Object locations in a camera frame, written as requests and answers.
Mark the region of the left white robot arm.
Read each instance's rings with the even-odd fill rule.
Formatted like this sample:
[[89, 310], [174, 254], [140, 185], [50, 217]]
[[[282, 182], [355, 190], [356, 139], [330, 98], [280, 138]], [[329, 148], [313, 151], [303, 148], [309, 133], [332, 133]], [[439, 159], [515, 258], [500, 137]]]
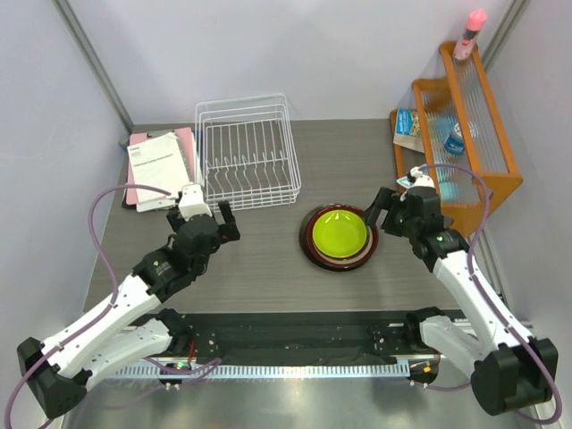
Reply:
[[123, 328], [189, 287], [223, 244], [240, 239], [230, 202], [218, 208], [221, 223], [209, 206], [180, 201], [167, 215], [167, 243], [144, 255], [122, 282], [114, 281], [106, 299], [59, 333], [19, 344], [22, 382], [47, 419], [74, 409], [98, 383], [132, 362], [163, 352], [178, 357], [189, 349], [191, 330], [172, 309], [133, 332]]

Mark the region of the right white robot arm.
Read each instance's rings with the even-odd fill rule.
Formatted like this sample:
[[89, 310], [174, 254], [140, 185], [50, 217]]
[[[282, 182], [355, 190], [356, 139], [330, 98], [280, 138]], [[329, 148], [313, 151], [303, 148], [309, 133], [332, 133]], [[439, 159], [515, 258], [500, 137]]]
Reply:
[[466, 239], [446, 227], [436, 190], [414, 186], [400, 194], [382, 187], [363, 219], [372, 228], [408, 239], [413, 253], [447, 288], [474, 331], [463, 332], [432, 309], [404, 330], [407, 348], [416, 353], [432, 348], [447, 357], [467, 377], [478, 404], [491, 416], [552, 403], [552, 416], [541, 422], [558, 422], [563, 404], [555, 383], [555, 345], [537, 339], [510, 313], [478, 269]]

